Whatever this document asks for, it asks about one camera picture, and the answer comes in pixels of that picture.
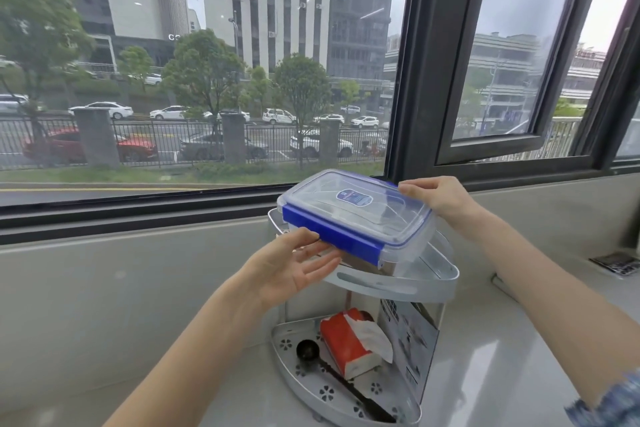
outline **forearm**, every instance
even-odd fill
[[[503,220],[487,213],[476,243],[569,376],[594,407],[640,367],[640,325],[567,273]]]
[[[264,310],[241,271],[213,293],[105,427],[197,426]]]

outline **clear plastic lid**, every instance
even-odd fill
[[[336,169],[289,189],[278,198],[280,210],[286,204],[392,247],[405,245],[433,219],[428,206],[403,196],[395,185]]]

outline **black spoon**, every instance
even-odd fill
[[[318,346],[317,342],[313,341],[312,339],[303,339],[298,343],[298,346],[296,346],[296,354],[300,361],[303,361],[304,363],[319,363],[322,367],[324,367],[324,369],[327,370],[327,372],[329,372],[332,377],[343,384],[343,386],[348,391],[350,391],[354,397],[360,400],[364,407],[364,411],[366,411],[366,413],[368,413],[373,420],[378,422],[387,422],[390,424],[396,423],[395,418],[393,418],[393,416],[389,414],[388,411],[380,407],[371,398],[365,397],[356,389],[356,387],[345,380],[340,373],[334,370],[331,365],[329,365],[329,363],[320,358],[320,346]]]

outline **plastic food container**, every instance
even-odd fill
[[[394,184],[328,169],[278,198],[284,221],[376,266],[414,261],[435,232],[435,214]]]

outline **left hand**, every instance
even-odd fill
[[[331,248],[318,237],[317,233],[300,228],[277,237],[246,261],[241,273],[256,284],[265,310],[321,281],[340,264],[339,250],[309,260]]]

